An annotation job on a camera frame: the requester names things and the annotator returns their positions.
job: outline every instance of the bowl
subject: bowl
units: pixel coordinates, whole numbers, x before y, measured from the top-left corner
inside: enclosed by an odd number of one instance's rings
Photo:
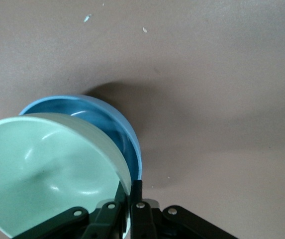
[[[75,206],[130,194],[123,155],[96,126],[64,114],[0,120],[0,230],[14,237]]]
[[[137,136],[128,120],[116,108],[90,96],[60,95],[36,100],[25,107],[20,115],[49,112],[75,116],[100,128],[120,149],[131,179],[141,179],[141,151]]]

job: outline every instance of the debris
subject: debris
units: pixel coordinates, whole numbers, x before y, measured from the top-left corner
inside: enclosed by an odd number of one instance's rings
[[[88,14],[88,15],[85,17],[84,22],[88,21],[91,16],[92,16],[91,14]]]

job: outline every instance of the blue bowl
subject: blue bowl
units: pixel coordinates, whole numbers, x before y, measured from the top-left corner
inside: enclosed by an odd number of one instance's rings
[[[68,114],[97,126],[120,149],[131,180],[141,179],[142,161],[138,138],[128,120],[108,103],[84,95],[49,96],[30,103],[19,115],[31,113]]]

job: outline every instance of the mint green bowl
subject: mint green bowl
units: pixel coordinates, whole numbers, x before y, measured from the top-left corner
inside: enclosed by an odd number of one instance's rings
[[[14,237],[75,206],[113,200],[130,173],[118,147],[94,125],[40,113],[0,120],[0,230]]]

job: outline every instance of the gray surface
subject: gray surface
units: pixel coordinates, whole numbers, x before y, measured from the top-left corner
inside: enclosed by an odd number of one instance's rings
[[[285,238],[285,0],[0,0],[0,119],[65,93],[128,117],[146,198]]]

